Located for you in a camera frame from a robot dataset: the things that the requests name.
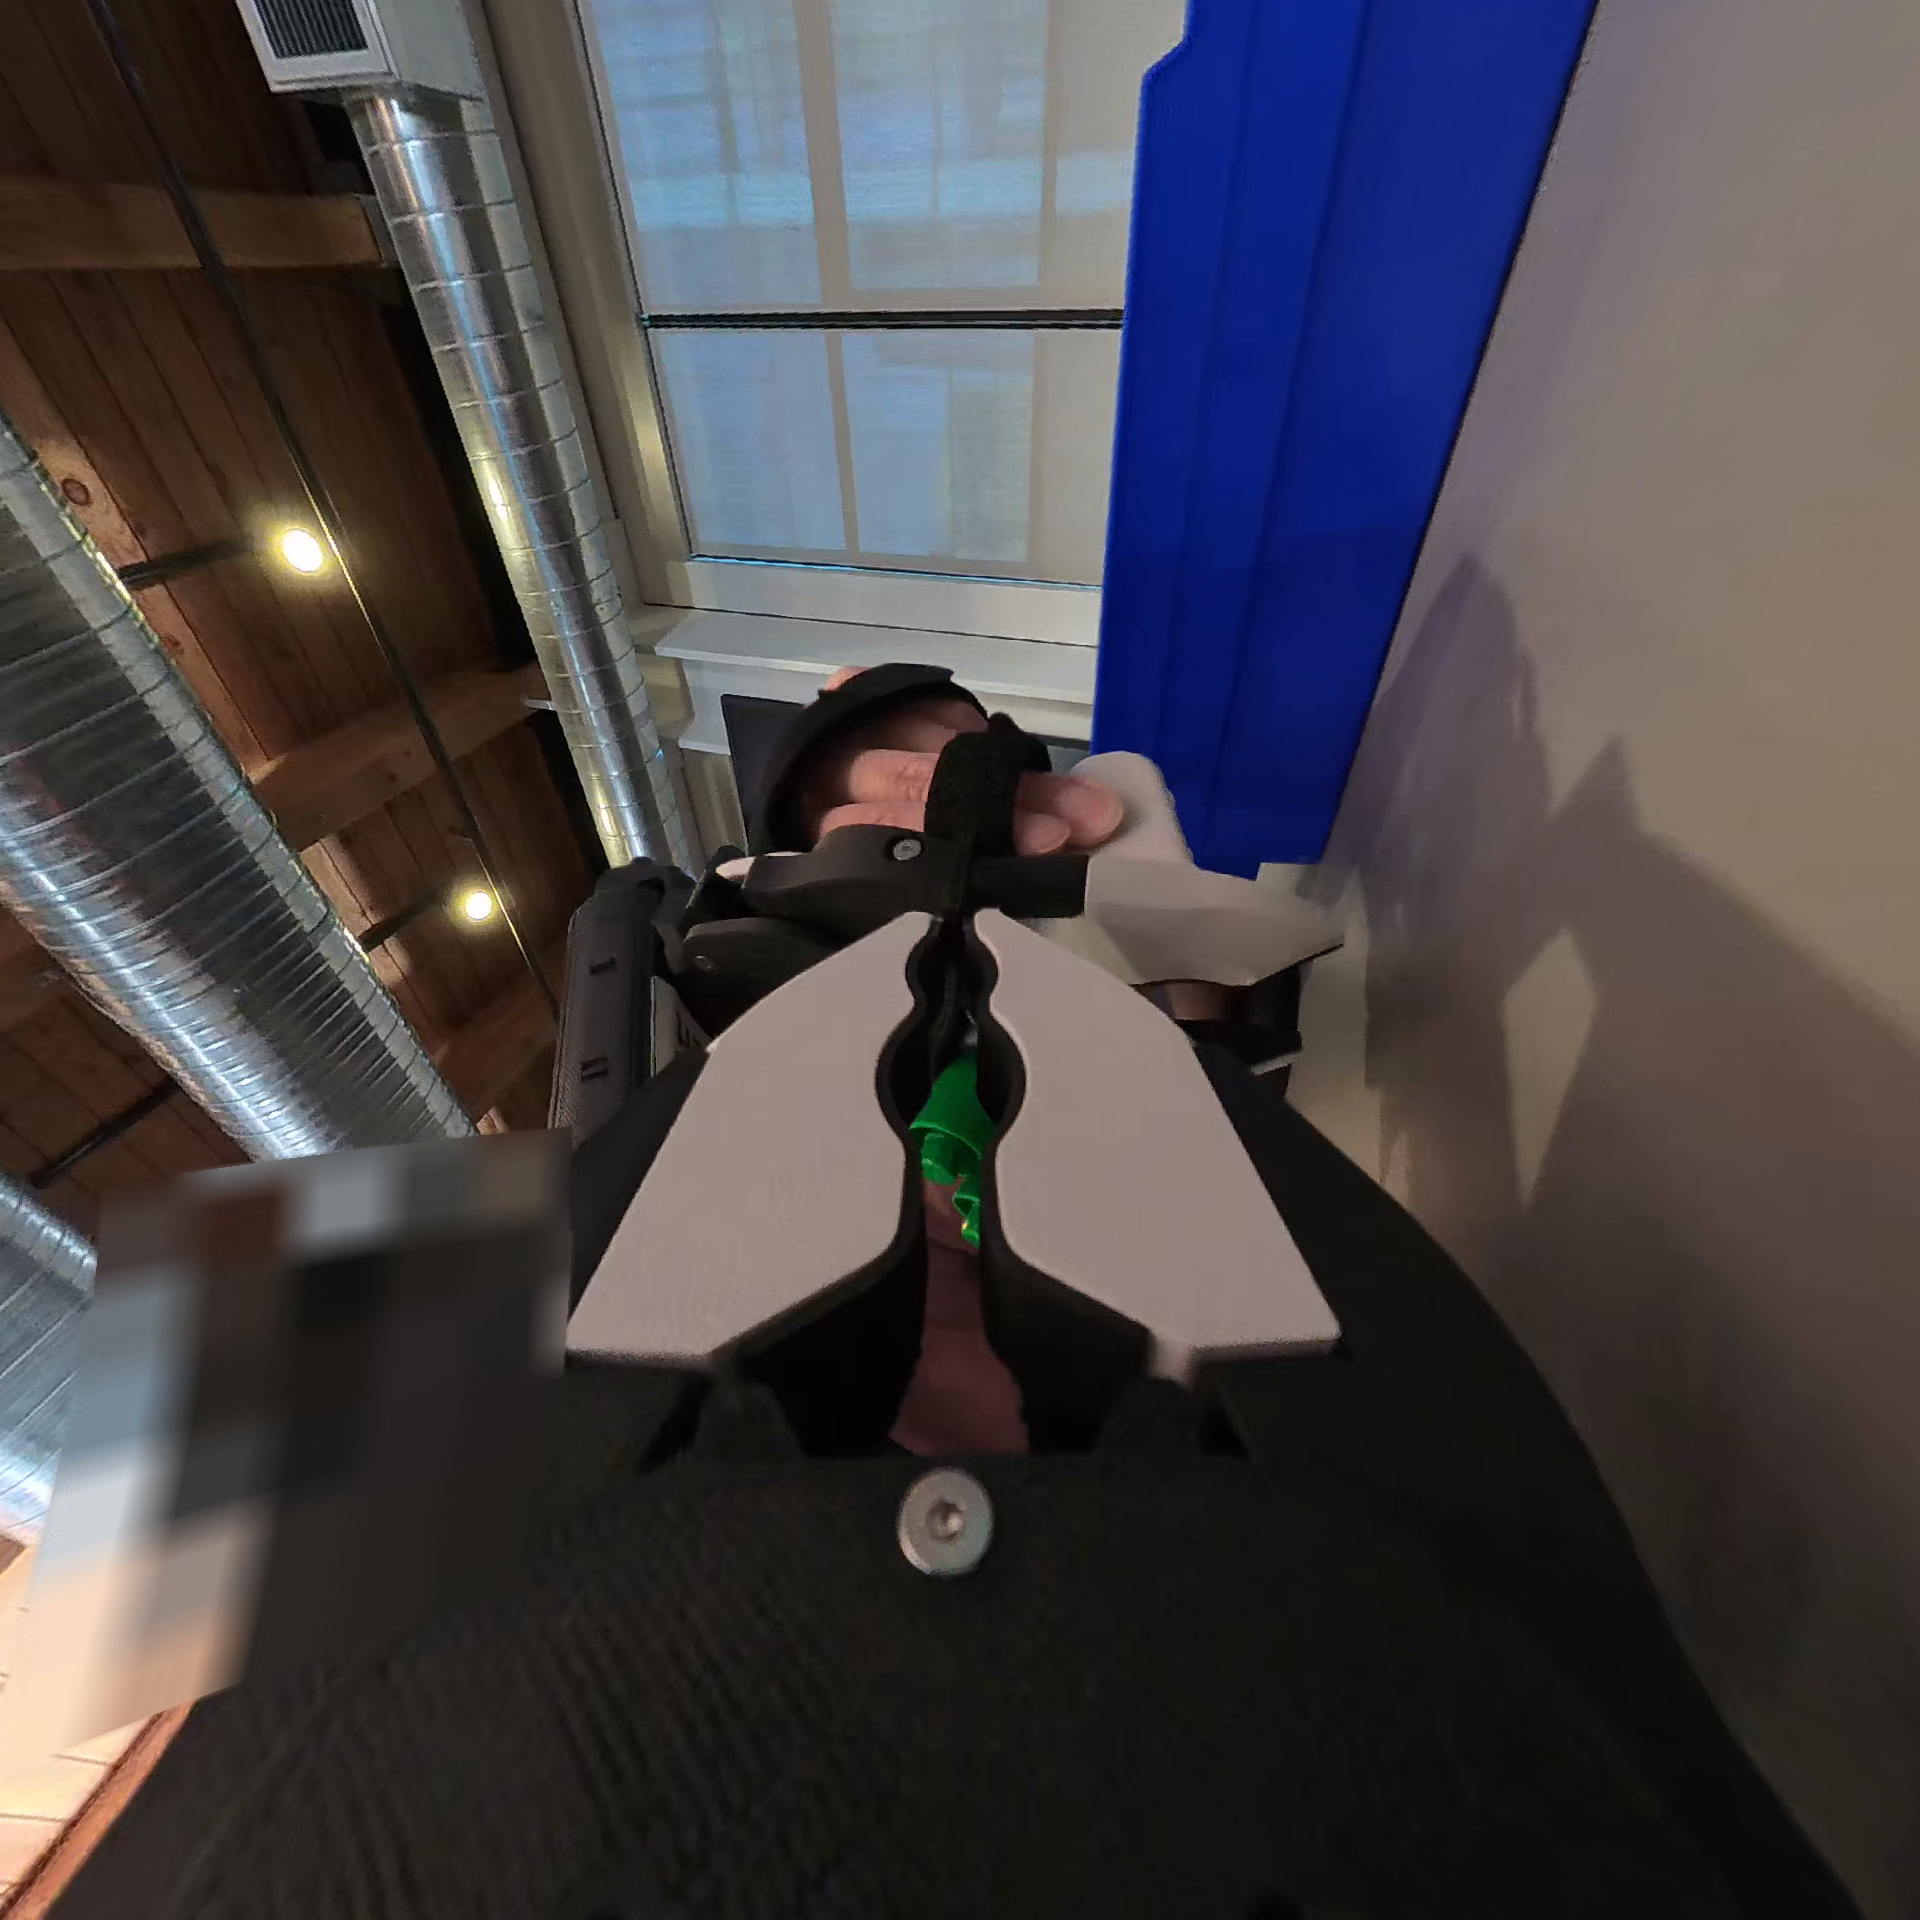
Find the slim metal ventilation duct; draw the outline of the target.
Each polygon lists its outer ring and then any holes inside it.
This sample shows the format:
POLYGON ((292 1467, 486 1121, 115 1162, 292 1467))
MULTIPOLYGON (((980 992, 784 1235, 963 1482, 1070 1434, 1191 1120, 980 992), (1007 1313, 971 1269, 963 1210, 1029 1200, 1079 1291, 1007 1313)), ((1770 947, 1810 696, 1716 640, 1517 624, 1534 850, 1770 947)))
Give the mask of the slim metal ventilation duct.
POLYGON ((347 113, 603 853, 691 873, 698 837, 490 107, 363 90, 347 113))

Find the white window sill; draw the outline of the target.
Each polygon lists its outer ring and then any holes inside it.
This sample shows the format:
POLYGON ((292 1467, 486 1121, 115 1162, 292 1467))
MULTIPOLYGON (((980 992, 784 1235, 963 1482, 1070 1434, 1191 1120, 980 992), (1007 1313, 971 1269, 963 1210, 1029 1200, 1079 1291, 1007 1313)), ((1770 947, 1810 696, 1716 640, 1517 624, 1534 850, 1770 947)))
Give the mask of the white window sill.
POLYGON ((885 566, 686 560, 639 632, 704 696, 798 703, 846 664, 947 664, 997 702, 1090 710, 1100 589, 885 566))

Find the white vent box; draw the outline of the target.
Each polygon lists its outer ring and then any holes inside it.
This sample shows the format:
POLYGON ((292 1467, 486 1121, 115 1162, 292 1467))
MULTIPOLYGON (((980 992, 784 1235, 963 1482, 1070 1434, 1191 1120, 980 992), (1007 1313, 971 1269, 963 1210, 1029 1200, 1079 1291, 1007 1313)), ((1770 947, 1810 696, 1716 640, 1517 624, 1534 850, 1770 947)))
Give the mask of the white vent box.
POLYGON ((239 1, 275 90, 486 93, 459 1, 239 1))

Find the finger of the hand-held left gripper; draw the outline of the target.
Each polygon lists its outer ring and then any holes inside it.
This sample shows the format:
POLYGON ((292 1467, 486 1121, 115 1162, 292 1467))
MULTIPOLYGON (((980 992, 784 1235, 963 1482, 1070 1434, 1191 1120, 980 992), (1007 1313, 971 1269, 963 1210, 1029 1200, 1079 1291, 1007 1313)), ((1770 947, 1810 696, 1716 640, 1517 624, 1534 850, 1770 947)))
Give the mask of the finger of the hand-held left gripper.
POLYGON ((1251 989, 1343 944, 1325 907, 1199 867, 1151 759, 1090 754, 1070 776, 1108 789, 1122 819, 1087 859, 1083 910, 1038 919, 1039 937, 1128 987, 1202 979, 1224 989, 1251 989))

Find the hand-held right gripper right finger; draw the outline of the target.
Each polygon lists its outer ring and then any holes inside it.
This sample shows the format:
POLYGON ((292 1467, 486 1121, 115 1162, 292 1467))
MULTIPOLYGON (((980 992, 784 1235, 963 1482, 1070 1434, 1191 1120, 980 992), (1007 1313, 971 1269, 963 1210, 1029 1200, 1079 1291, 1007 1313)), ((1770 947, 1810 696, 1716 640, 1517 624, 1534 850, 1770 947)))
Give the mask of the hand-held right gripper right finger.
POLYGON ((1333 1304, 1186 1032, 1000 912, 967 931, 987 1339, 1029 1446, 1087 1451, 1141 1383, 1320 1359, 1333 1304))

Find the green dry-erase marker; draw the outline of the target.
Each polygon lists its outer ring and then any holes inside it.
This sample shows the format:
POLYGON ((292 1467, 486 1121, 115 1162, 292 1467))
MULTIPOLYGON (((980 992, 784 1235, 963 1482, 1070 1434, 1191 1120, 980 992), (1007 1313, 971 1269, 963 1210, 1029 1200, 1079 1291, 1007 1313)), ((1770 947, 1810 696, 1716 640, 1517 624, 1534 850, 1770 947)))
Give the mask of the green dry-erase marker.
POLYGON ((924 1183, 944 1194, 971 1251, 980 1243, 983 1173, 994 1130, 978 1091, 976 1048, 967 1046, 933 1081, 909 1133, 924 1183))

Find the large window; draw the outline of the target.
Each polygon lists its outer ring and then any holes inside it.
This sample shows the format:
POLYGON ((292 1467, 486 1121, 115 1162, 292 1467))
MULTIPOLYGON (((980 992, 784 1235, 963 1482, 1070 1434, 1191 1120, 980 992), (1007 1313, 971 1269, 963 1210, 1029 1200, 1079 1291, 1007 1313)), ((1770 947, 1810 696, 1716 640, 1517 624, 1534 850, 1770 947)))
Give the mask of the large window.
POLYGON ((584 5, 698 560, 1100 581, 1164 15, 584 5))

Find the large metal ventilation duct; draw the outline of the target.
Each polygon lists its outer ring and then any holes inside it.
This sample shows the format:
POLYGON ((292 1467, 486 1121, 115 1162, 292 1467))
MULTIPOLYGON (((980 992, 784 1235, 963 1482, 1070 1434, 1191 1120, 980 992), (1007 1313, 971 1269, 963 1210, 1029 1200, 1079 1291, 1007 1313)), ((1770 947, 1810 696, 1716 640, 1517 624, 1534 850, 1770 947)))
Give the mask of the large metal ventilation duct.
POLYGON ((3 882, 35 942, 253 1160, 472 1133, 12 423, 3 882))

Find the person's left hand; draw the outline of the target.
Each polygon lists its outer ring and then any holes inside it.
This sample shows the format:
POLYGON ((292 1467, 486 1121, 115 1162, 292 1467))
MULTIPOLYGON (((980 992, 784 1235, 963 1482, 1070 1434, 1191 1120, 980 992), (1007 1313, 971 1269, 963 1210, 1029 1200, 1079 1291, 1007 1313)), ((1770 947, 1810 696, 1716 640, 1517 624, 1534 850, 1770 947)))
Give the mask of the person's left hand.
MULTIPOLYGON (((843 826, 918 831, 940 759, 957 735, 990 728, 980 698, 949 673, 915 666, 907 690, 879 696, 883 666, 842 666, 806 720, 826 717, 784 774, 765 822, 779 850, 806 850, 843 826)), ((1122 799, 1080 774, 1058 774, 1038 757, 1020 774, 1012 850, 1026 856, 1090 853, 1124 822, 1122 799)))

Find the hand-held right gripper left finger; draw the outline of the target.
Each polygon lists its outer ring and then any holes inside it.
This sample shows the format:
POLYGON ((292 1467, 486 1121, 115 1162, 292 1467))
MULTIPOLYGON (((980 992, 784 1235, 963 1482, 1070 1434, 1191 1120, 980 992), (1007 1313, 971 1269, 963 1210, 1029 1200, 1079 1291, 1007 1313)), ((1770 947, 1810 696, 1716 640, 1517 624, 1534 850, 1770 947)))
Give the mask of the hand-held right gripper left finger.
POLYGON ((810 1455, 924 1455, 963 1239, 909 1130, 931 1081, 906 912, 775 989, 691 1071, 567 1319, 567 1359, 764 1386, 810 1455))

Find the blue plastic bin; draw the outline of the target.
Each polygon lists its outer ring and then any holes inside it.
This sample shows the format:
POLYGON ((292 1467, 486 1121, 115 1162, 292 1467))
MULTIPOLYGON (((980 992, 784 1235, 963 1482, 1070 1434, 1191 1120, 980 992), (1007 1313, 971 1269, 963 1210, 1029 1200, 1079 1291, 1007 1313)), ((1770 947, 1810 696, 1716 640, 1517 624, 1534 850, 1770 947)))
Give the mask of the blue plastic bin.
POLYGON ((1143 78, 1093 744, 1325 853, 1592 1, 1196 1, 1143 78))

